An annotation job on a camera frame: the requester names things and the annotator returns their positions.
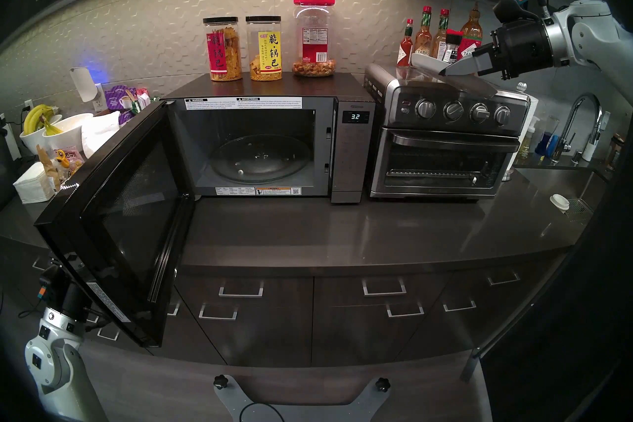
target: faucet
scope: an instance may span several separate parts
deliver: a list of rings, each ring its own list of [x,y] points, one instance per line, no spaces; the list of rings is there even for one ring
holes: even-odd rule
[[[572,104],[572,110],[569,112],[567,116],[567,122],[565,123],[565,127],[563,128],[563,132],[558,139],[558,144],[556,145],[556,149],[552,154],[551,160],[554,163],[558,163],[561,153],[570,152],[572,150],[572,141],[569,140],[567,142],[567,136],[569,136],[569,131],[572,128],[573,120],[576,118],[576,112],[582,105],[585,100],[590,100],[594,106],[594,126],[591,130],[591,134],[589,135],[589,141],[591,144],[598,143],[598,139],[600,139],[600,124],[602,124],[602,117],[604,113],[602,112],[602,106],[598,100],[598,97],[593,93],[583,93],[580,97],[578,97],[575,102]]]

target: tiled backsplash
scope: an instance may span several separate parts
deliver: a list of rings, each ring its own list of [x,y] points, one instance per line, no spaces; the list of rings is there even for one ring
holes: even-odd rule
[[[474,0],[336,0],[331,35],[336,39],[337,70],[361,78],[368,63],[394,63],[406,19],[414,18],[417,30],[425,5],[433,9],[434,32],[440,8],[450,8],[449,26],[459,29],[473,4]],[[479,9],[484,31],[499,26],[490,2],[480,0]],[[66,116],[91,111],[92,104],[82,103],[74,89],[68,73],[74,66],[87,66],[106,89],[126,83],[147,87],[152,95],[170,93],[208,73],[202,24],[208,16],[239,17],[242,66],[247,69],[244,17],[281,15],[283,67],[288,71],[295,56],[293,10],[293,0],[79,0],[35,24],[0,53],[0,112],[19,120],[26,99],[57,105]],[[527,82],[527,92],[540,99],[537,115],[553,114],[562,120],[576,96],[593,91],[603,109],[611,111],[596,156],[605,154],[613,132],[628,128],[630,105],[597,71],[552,68],[509,82],[501,82],[499,75],[487,78],[511,89],[518,81]],[[574,150],[582,150],[589,133],[589,109],[579,111]]]

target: drain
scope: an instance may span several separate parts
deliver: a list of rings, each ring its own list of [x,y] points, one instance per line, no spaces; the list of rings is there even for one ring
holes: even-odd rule
[[[570,199],[569,209],[565,214],[571,221],[584,221],[593,216],[593,210],[582,199]]]

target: black lid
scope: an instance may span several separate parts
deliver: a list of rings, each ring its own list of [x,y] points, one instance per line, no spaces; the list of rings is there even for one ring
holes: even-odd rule
[[[455,33],[446,34],[447,44],[459,44],[460,42],[461,42],[461,35],[457,35]]]
[[[246,17],[247,22],[281,22],[279,15],[255,15]]]
[[[203,18],[204,23],[237,23],[237,17],[209,17]]]

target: open microwave door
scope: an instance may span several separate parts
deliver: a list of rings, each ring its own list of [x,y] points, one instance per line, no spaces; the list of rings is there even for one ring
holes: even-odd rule
[[[35,222],[86,294],[142,347],[161,345],[194,208],[168,103],[119,129]]]

